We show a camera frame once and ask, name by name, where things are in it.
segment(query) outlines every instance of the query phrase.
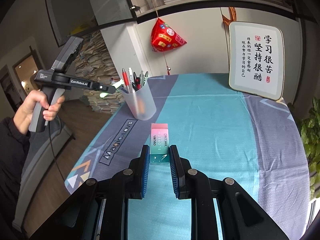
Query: pink and green box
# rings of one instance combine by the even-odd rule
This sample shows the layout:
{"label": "pink and green box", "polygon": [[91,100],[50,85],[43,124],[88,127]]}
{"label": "pink and green box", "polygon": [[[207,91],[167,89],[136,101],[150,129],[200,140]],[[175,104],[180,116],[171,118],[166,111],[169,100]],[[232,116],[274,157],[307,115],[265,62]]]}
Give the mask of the pink and green box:
{"label": "pink and green box", "polygon": [[169,162],[169,133],[167,123],[151,124],[150,162]]}

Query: wooden floor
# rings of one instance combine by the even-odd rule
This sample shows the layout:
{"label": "wooden floor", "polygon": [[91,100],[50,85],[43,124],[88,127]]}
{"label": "wooden floor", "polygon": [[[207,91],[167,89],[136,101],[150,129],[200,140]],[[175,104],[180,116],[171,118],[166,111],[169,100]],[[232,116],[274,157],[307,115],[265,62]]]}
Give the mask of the wooden floor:
{"label": "wooden floor", "polygon": [[[111,117],[98,113],[79,100],[65,102],[59,117],[73,132],[76,140],[70,140],[57,158],[57,163],[66,178],[86,147]],[[24,221],[30,237],[37,228],[69,197],[57,166],[53,163],[38,186]]]}

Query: black sleeve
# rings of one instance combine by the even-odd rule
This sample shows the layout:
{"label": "black sleeve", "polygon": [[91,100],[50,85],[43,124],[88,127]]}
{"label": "black sleeve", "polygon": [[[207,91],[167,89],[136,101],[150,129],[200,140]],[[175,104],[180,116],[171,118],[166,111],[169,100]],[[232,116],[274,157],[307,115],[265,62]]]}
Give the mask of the black sleeve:
{"label": "black sleeve", "polygon": [[0,215],[9,227],[15,216],[29,138],[30,132],[21,134],[12,118],[0,123]]}

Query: grey pen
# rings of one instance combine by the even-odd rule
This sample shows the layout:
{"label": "grey pen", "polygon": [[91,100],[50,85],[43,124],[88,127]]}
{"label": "grey pen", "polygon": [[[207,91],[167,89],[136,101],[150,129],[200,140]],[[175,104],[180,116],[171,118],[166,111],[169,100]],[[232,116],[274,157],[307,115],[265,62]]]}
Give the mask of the grey pen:
{"label": "grey pen", "polygon": [[142,86],[142,84],[143,84],[143,78],[144,78],[143,70],[141,70],[141,74],[140,74],[140,85],[141,85],[141,86]]}
{"label": "grey pen", "polygon": [[144,75],[143,77],[143,86],[146,84],[147,80],[148,80],[148,77],[149,77],[149,72],[146,71],[146,74]]}

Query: hanging string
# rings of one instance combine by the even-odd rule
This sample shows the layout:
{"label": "hanging string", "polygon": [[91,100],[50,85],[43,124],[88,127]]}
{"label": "hanging string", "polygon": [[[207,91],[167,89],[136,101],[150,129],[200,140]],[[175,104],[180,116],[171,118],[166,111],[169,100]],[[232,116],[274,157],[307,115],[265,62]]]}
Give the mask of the hanging string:
{"label": "hanging string", "polygon": [[[151,0],[151,2],[152,2],[152,4],[153,4],[153,7],[154,7],[154,8],[155,8],[155,10],[156,10],[157,18],[159,18],[159,15],[158,15],[158,9],[157,9],[157,7],[156,7],[156,3],[155,3],[155,1],[154,1],[154,0]],[[163,57],[164,57],[164,61],[165,61],[165,65],[166,65],[166,67],[167,67],[167,74],[168,74],[168,76],[170,76],[170,70],[171,70],[171,68],[170,68],[170,67],[168,67],[167,60],[166,60],[165,55],[164,55],[164,51],[163,51],[162,53],[163,53]]]}
{"label": "hanging string", "polygon": [[237,20],[236,9],[234,7],[229,7],[229,13],[231,17],[230,20],[222,14],[222,21],[228,26],[230,25],[231,22],[234,22]]}

